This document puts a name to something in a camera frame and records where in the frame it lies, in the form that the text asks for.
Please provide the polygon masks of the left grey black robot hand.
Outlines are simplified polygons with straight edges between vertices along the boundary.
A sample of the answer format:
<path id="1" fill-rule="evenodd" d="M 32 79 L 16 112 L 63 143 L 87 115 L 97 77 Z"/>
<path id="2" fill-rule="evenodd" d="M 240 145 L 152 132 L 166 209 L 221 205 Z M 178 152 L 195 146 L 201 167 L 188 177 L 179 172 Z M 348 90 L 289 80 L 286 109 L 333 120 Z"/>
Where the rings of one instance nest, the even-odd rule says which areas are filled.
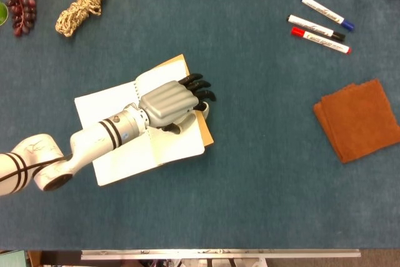
<path id="1" fill-rule="evenodd" d="M 208 108 L 206 101 L 216 100 L 210 87 L 211 83 L 203 80 L 202 74 L 190 74 L 141 96 L 139 107 L 146 112 L 150 127 L 181 134 L 182 118 L 193 111 L 205 112 Z"/>

